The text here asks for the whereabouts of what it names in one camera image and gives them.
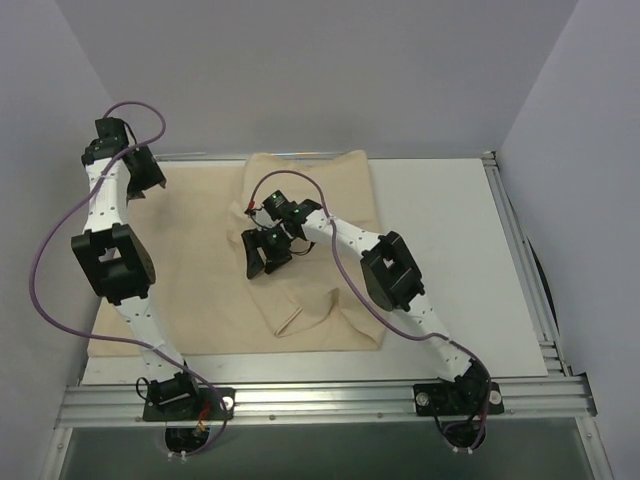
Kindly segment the beige surgical wrap cloth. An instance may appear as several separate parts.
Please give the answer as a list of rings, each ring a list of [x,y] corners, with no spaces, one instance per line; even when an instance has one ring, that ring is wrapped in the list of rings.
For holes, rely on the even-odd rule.
[[[150,253],[152,298],[184,355],[375,351],[385,329],[358,301],[331,249],[294,244],[294,258],[270,275],[246,277],[241,234],[250,202],[280,190],[293,201],[325,200],[339,218],[379,231],[366,154],[313,166],[266,153],[241,164],[166,166],[166,188],[128,209]]]

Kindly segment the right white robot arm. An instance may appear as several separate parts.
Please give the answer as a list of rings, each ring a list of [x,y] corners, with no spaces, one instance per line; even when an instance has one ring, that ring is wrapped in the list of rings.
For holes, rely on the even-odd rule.
[[[449,382],[443,390],[447,406],[464,413],[479,402],[479,387],[471,379],[488,386],[488,369],[438,318],[421,270],[400,234],[364,230],[315,201],[290,202],[278,193],[259,211],[269,220],[241,234],[249,279],[289,263],[296,240],[330,246],[341,276],[361,304],[387,329],[424,346],[434,376]]]

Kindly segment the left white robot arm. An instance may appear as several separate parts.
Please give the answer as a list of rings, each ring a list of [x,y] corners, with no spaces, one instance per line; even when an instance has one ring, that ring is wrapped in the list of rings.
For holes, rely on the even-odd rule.
[[[123,134],[95,139],[81,157],[92,196],[82,233],[71,240],[72,251],[94,292],[113,306],[129,328],[126,343],[136,345],[148,377],[146,402],[166,407],[179,419],[194,417],[202,395],[192,375],[183,370],[182,355],[170,343],[154,307],[153,261],[128,220],[128,203],[142,199],[166,178],[148,147],[138,147],[122,160],[111,160],[128,146]]]

